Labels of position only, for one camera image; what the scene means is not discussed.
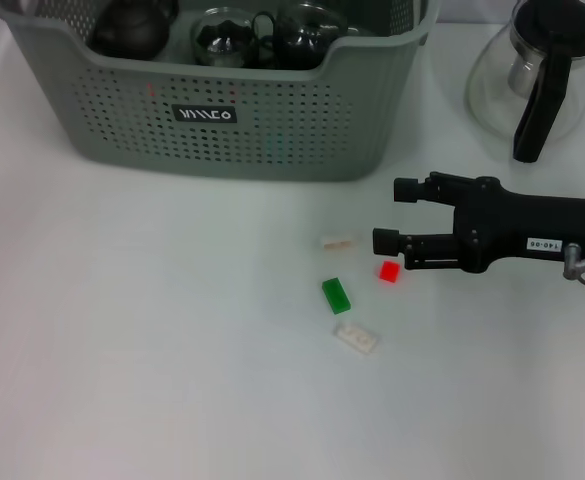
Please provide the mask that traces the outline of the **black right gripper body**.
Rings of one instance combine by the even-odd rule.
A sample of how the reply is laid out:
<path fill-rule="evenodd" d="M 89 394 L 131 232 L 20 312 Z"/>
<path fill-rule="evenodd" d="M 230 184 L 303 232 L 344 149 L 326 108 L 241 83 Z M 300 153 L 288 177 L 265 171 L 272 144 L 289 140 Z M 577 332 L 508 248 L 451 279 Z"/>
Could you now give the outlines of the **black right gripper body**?
<path fill-rule="evenodd" d="M 570 244 L 585 257 L 585 199 L 513 193 L 481 177 L 455 204 L 453 236 L 467 273 L 505 258 L 562 262 Z"/>

